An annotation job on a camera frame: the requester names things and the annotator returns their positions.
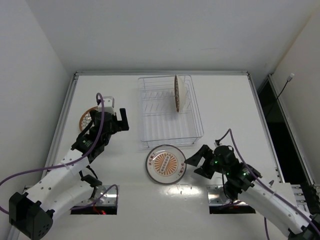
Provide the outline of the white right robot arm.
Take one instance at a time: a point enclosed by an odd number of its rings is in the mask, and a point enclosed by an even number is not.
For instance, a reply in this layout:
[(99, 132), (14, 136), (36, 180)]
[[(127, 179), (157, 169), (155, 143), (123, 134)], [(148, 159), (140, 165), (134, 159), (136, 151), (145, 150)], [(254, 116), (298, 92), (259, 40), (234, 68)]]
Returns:
[(239, 161), (234, 149), (219, 145), (215, 149), (203, 145), (185, 160), (194, 166), (194, 173), (211, 179), (214, 173), (226, 176), (224, 195), (231, 201), (242, 201), (263, 215), (289, 240), (318, 240), (320, 215), (310, 214), (294, 206), (263, 182), (252, 166)]

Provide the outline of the glass plate orange sunburst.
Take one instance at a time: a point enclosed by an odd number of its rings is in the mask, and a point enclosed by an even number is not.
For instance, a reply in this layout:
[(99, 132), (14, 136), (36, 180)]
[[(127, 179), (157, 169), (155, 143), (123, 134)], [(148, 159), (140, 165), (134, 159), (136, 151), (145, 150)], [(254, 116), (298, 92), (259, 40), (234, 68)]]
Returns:
[(146, 174), (157, 184), (176, 184), (186, 173), (185, 160), (184, 153), (176, 146), (169, 144), (156, 146), (146, 157)]

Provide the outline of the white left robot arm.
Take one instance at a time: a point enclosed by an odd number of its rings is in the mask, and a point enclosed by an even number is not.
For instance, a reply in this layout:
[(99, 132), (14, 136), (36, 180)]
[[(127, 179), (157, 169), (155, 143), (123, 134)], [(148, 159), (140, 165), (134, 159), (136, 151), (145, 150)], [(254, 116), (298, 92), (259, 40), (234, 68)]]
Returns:
[(12, 226), (31, 240), (40, 240), (62, 214), (95, 195), (102, 182), (90, 174), (80, 176), (80, 172), (104, 151), (112, 135), (129, 130), (126, 109), (119, 112), (121, 120), (105, 108), (90, 111), (91, 121), (60, 163), (24, 193), (10, 197)]

